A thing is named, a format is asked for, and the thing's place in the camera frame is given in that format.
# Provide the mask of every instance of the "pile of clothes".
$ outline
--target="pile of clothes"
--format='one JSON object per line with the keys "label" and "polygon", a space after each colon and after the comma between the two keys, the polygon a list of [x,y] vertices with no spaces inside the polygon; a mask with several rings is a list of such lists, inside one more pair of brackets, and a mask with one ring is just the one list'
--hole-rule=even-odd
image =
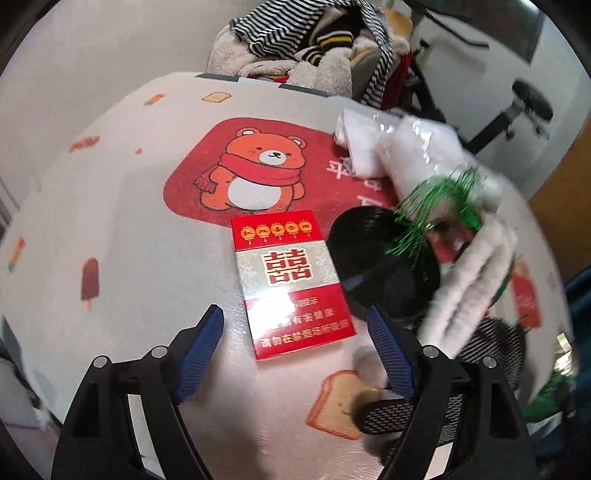
{"label": "pile of clothes", "polygon": [[390,10],[387,18],[366,0],[269,0],[217,35],[207,72],[322,90],[378,108],[410,51],[408,24],[405,15]]}

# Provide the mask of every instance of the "yellow stripe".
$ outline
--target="yellow stripe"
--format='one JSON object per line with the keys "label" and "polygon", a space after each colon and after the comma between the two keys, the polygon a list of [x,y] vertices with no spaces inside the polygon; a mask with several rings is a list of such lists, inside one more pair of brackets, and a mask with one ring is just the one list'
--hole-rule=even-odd
{"label": "yellow stripe", "polygon": [[329,38],[325,38],[323,40],[320,40],[320,46],[324,47],[325,45],[329,44],[329,43],[353,43],[353,38],[351,37],[329,37]]}

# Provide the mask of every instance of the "blue gripper pad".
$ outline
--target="blue gripper pad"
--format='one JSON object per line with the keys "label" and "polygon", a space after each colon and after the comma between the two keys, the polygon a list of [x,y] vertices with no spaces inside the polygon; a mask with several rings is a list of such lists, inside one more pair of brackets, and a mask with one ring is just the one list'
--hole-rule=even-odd
{"label": "blue gripper pad", "polygon": [[378,351],[394,393],[407,401],[414,397],[414,370],[402,351],[387,320],[376,307],[368,310],[368,332]]}
{"label": "blue gripper pad", "polygon": [[199,332],[178,368],[178,383],[175,395],[182,403],[193,395],[201,383],[203,374],[222,337],[223,310],[210,307],[199,321]]}

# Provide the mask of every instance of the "screw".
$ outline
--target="screw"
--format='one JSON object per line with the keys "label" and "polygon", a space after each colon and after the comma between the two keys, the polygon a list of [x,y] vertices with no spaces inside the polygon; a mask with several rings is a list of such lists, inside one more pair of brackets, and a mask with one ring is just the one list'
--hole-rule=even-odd
{"label": "screw", "polygon": [[482,363],[487,368],[495,368],[496,367],[496,360],[491,356],[486,356],[482,359]]}
{"label": "screw", "polygon": [[168,349],[165,346],[155,346],[152,348],[152,356],[154,358],[162,358],[164,355],[168,353]]}
{"label": "screw", "polygon": [[95,368],[103,368],[107,364],[107,357],[105,356],[98,356],[92,362],[92,365]]}
{"label": "screw", "polygon": [[427,345],[425,348],[423,348],[423,355],[429,358],[435,358],[437,355],[439,355],[439,350],[437,350],[437,348],[434,346]]}

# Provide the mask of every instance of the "red scarf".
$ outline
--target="red scarf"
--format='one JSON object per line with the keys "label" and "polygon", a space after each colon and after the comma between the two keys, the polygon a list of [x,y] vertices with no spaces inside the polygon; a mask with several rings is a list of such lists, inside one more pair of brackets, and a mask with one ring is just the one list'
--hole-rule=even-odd
{"label": "red scarf", "polygon": [[287,187],[300,181],[301,170],[299,168],[283,168],[253,162],[230,153],[222,154],[222,159],[217,165],[208,168],[194,183],[200,189],[213,193],[215,185],[209,179],[209,175],[217,166],[224,167],[237,177],[270,187]]}

